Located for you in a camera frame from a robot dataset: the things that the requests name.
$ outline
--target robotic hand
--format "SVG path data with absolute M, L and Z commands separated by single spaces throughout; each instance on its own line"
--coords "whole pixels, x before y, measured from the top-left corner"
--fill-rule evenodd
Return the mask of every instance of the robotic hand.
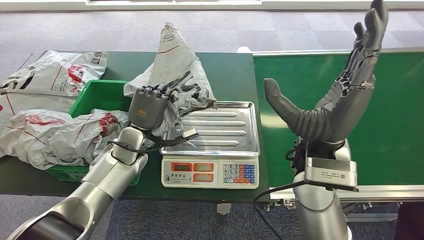
M 266 101 L 298 136 L 286 158 L 294 182 L 306 183 L 293 188 L 304 239 L 352 239 L 335 189 L 358 191 L 356 163 L 345 138 L 370 102 L 387 21 L 383 1 L 374 0 L 365 15 L 366 30 L 360 22 L 355 24 L 356 40 L 344 70 L 314 110 L 299 109 L 281 94 L 274 79 L 264 80 Z
M 371 99 L 373 75 L 382 47 L 388 10 L 382 0 L 374 0 L 365 15 L 366 31 L 358 22 L 356 40 L 346 66 L 314 110 L 295 106 L 280 92 L 278 83 L 265 79 L 265 98 L 290 130 L 308 141 L 338 143 L 355 127 Z
M 147 152 L 196 138 L 195 129 L 162 140 L 152 135 L 163 120 L 170 92 L 163 86 L 144 86 L 129 107 L 131 127 L 94 159 L 81 185 L 65 200 L 18 227 L 8 240 L 88 240 L 113 199 L 118 199 L 147 163 Z M 146 149 L 150 139 L 158 146 Z

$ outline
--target black cable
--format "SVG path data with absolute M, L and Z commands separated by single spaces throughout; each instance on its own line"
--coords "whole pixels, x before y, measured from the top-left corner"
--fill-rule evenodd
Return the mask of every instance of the black cable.
M 257 201 L 258 201 L 259 198 L 261 198 L 262 196 L 265 196 L 267 194 L 270 194 L 270 193 L 273 193 L 273 192 L 277 192 L 277 191 L 281 191 L 281 190 L 296 188 L 296 187 L 302 186 L 304 184 L 305 184 L 304 181 L 298 181 L 298 182 L 290 183 L 290 184 L 287 184 L 287 185 L 284 185 L 284 186 L 279 186 L 279 187 L 276 187 L 276 188 L 273 188 L 273 189 L 269 189 L 269 190 L 263 191 L 263 192 L 259 193 L 259 195 L 257 195 L 253 199 L 253 208 L 254 208 L 254 210 L 257 212 L 257 214 L 259 214 L 259 217 L 265 222 L 265 224 L 268 226 L 268 228 L 271 229 L 271 231 L 280 240 L 283 240 L 283 238 L 278 234 L 278 232 L 273 228 L 273 226 L 271 226 L 271 224 L 267 221 L 267 219 L 265 218 L 265 216 L 259 210 L 259 207 L 257 205 Z
M 133 153 L 138 153 L 138 154 L 145 154 L 145 153 L 156 151 L 160 148 L 163 148 L 163 146 L 158 146 L 158 147 L 149 148 L 149 149 L 146 149 L 146 150 L 137 150 L 137 149 L 134 149 L 132 147 L 129 147 L 128 145 L 124 145 L 124 144 L 122 144 L 118 141 L 108 141 L 107 144 L 115 144 L 118 147 L 121 147 L 125 150 L 128 150 L 128 151 L 133 152 Z
M 293 161 L 294 157 L 290 156 L 292 153 L 296 152 L 296 148 L 292 148 L 285 153 L 285 159 Z

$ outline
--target red printed logo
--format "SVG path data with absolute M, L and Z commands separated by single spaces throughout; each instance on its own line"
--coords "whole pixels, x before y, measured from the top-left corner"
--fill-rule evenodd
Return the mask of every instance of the red printed logo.
M 87 68 L 71 64 L 67 69 L 67 74 L 71 78 L 71 83 L 79 84 L 83 80 L 84 74 L 87 72 Z
M 104 117 L 100 118 L 98 121 L 101 127 L 100 134 L 102 137 L 110 135 L 111 132 L 118 127 L 118 119 L 110 113 L 106 113 Z
M 60 118 L 51 117 L 48 121 L 43 120 L 38 115 L 28 115 L 25 117 L 25 122 L 34 125 L 46 126 L 46 125 L 57 125 L 64 124 L 65 121 Z

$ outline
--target plastic bag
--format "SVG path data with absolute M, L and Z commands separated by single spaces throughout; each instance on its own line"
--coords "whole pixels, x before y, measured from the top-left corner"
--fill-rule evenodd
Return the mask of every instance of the plastic bag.
M 49 144 L 49 138 L 71 119 L 69 114 L 57 111 L 20 111 L 10 119 L 0 136 L 0 150 L 45 170 L 59 163 L 60 159 L 46 155 L 42 149 Z
M 78 96 L 90 80 L 106 70 L 104 52 L 80 53 L 48 51 L 36 62 L 22 68 L 0 84 L 2 93 Z
M 67 113 L 76 98 L 44 94 L 0 93 L 0 134 L 9 120 L 23 110 L 45 109 Z
M 183 116 L 213 107 L 216 101 L 202 63 L 170 22 L 162 29 L 154 62 L 142 74 L 126 83 L 123 93 L 133 97 L 137 88 L 147 84 L 166 84 L 174 90 L 161 126 L 152 131 L 158 137 L 175 127 Z
M 94 112 L 72 119 L 57 111 L 21 111 L 0 135 L 0 150 L 41 170 L 54 165 L 89 165 L 128 125 L 126 112 Z
M 118 137 L 125 123 L 128 124 L 126 112 L 93 112 L 65 123 L 48 140 L 44 150 L 67 163 L 82 158 L 85 165 L 90 164 L 103 151 L 108 141 Z

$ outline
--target table leg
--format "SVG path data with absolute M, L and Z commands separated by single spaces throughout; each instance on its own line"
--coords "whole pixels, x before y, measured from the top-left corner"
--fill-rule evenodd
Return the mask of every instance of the table leg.
M 216 212 L 221 215 L 226 215 L 230 212 L 231 203 L 218 203 L 216 205 Z

